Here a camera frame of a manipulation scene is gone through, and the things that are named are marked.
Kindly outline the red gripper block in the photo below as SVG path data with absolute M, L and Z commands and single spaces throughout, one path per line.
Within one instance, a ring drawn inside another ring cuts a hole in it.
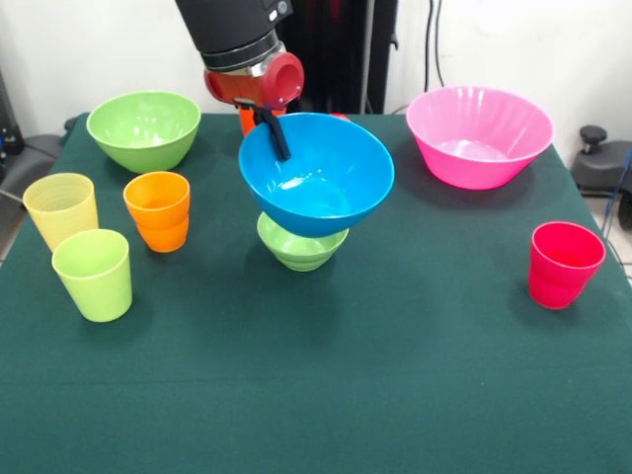
M 268 127 L 278 161 L 287 161 L 291 153 L 280 122 L 271 110 L 282 110 L 299 98 L 304 77 L 300 60 L 283 50 L 241 69 L 204 72 L 206 88 L 217 101 L 260 108 L 256 109 L 256 125 L 264 123 Z

